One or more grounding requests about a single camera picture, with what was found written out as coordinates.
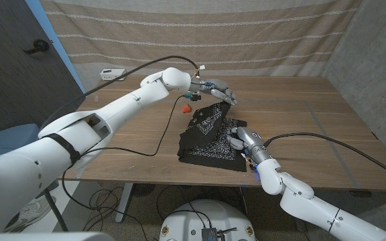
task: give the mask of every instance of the tabletop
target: tabletop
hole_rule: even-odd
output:
[[[247,121],[263,140],[295,132],[318,133],[356,147],[386,165],[386,148],[325,78],[207,76],[229,83],[238,98],[227,118]],[[94,110],[139,88],[143,76],[129,76],[91,94],[78,111]],[[176,98],[171,91],[117,131],[108,147],[154,153]],[[180,185],[259,187],[254,171],[230,171],[178,161],[180,134],[199,108],[218,102],[212,96],[191,102],[181,98],[174,110],[158,154],[145,157],[106,150],[85,169],[66,173],[66,179]],[[192,112],[183,113],[188,103]],[[316,137],[286,137],[268,146],[285,171],[315,189],[386,191],[386,170],[359,154]]]

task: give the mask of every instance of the small orange object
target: small orange object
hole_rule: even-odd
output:
[[[185,104],[184,107],[182,108],[183,113],[188,113],[192,112],[192,107],[189,104]]]

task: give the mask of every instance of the electrical outlet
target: electrical outlet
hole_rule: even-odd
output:
[[[126,73],[125,69],[104,69],[100,75],[102,80],[113,80],[114,78],[117,78],[124,73]]]

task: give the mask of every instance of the striped curtain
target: striped curtain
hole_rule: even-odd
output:
[[[361,0],[41,1],[86,89],[103,68],[181,55],[203,74],[319,76]],[[168,60],[139,74],[189,63]]]

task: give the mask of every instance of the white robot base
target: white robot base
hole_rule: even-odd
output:
[[[206,214],[210,220],[212,228],[219,231],[230,230],[224,233],[224,238],[218,240],[226,241],[255,241],[254,229],[251,222],[236,208],[220,201],[202,199],[190,202],[197,212]],[[159,234],[159,241],[202,241],[202,229],[205,223],[206,231],[210,229],[208,218],[203,214],[195,212],[183,212],[182,210],[192,211],[190,204],[184,204],[170,214],[162,224]]]

